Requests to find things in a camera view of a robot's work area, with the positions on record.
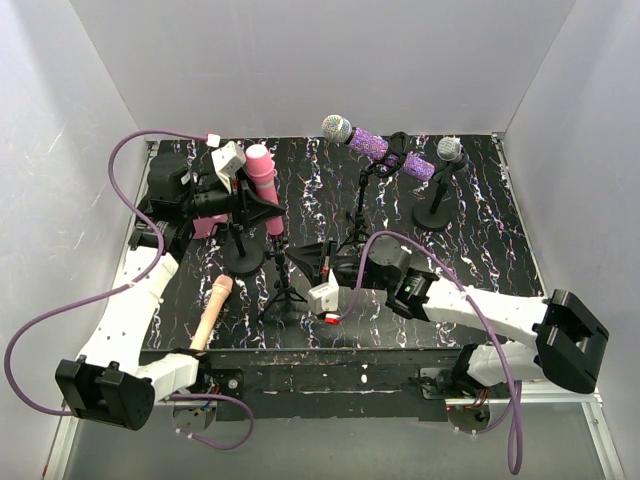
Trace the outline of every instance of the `purple glitter microphone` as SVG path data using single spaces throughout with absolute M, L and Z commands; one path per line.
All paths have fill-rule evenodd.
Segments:
M 387 152 L 389 143 L 376 135 L 373 135 L 361 128 L 353 128 L 349 120 L 340 115 L 329 115 L 322 122 L 322 135 L 330 142 L 347 146 L 360 154 L 366 155 L 373 161 L 379 161 Z M 390 155 L 384 162 L 388 167 L 393 167 L 397 157 Z M 420 158 L 415 152 L 409 152 L 407 160 L 401 168 L 401 171 L 417 178 L 422 182 L 426 182 L 431 178 L 435 167 Z

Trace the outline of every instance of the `pink microphone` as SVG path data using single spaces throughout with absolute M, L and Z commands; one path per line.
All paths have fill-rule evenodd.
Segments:
M 245 152 L 247 157 L 247 174 L 256 185 L 256 193 L 263 200 L 278 204 L 278 193 L 273 183 L 273 160 L 267 147 L 260 143 L 251 145 Z M 282 217 L 267 220 L 269 235 L 278 236 L 284 232 Z

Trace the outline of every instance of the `round stand base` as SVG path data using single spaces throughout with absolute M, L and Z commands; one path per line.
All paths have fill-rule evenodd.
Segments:
M 264 249 L 262 245 L 251 238 L 243 238 L 242 245 L 246 255 L 240 256 L 238 248 L 232 238 L 222 246 L 222 263 L 231 275 L 248 277 L 253 275 L 264 263 Z
M 422 200 L 411 209 L 411 219 L 416 227 L 429 232 L 442 232 L 451 223 L 451 205 L 442 202 L 435 213 L 429 211 L 431 202 Z

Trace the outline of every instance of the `microphone clip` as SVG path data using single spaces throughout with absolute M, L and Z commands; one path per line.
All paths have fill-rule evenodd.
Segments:
M 396 132 L 389 137 L 389 146 L 384 156 L 373 165 L 376 168 L 376 177 L 388 178 L 402 168 L 407 161 L 409 153 L 409 135 L 405 132 Z M 386 164 L 387 160 L 394 162 L 392 167 Z

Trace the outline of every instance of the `black table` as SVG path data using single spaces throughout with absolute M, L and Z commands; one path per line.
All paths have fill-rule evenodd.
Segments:
M 438 163 L 440 136 L 412 137 L 412 147 L 423 158 Z M 264 143 L 276 162 L 281 203 L 287 207 L 285 229 L 291 245 L 304 245 L 346 236 L 345 211 L 355 208 L 358 172 L 367 165 L 345 146 L 321 138 L 269 138 L 237 140 L 245 148 Z M 411 208 L 425 186 L 398 174 L 386 180 L 372 178 L 367 190 L 366 214 L 373 231 L 385 228 L 419 240 L 468 285 L 514 295 L 542 295 L 527 240 L 509 191 L 505 173 L 488 135 L 462 136 L 472 165 L 458 175 L 455 190 L 459 213 L 450 227 L 437 234 L 416 229 Z M 158 153 L 180 151 L 197 164 L 209 158 L 204 144 L 162 141 Z M 264 239 L 263 226 L 249 235 Z M 193 241 L 176 276 L 167 286 L 164 303 L 154 316 L 143 349 L 186 347 L 195 333 L 208 300 L 212 280 L 223 272 L 219 239 Z M 290 269 L 291 281 L 301 294 L 306 278 Z M 275 293 L 274 263 L 268 262 L 253 277 L 236 279 L 234 291 L 218 319 L 209 348 L 341 348 L 341 347 L 455 347 L 485 342 L 483 332 L 453 324 L 405 320 L 384 307 L 386 293 L 365 291 L 356 311 L 339 326 L 324 323 L 305 304 L 276 304 L 263 320 L 261 308 Z M 343 289 L 344 309 L 350 292 Z

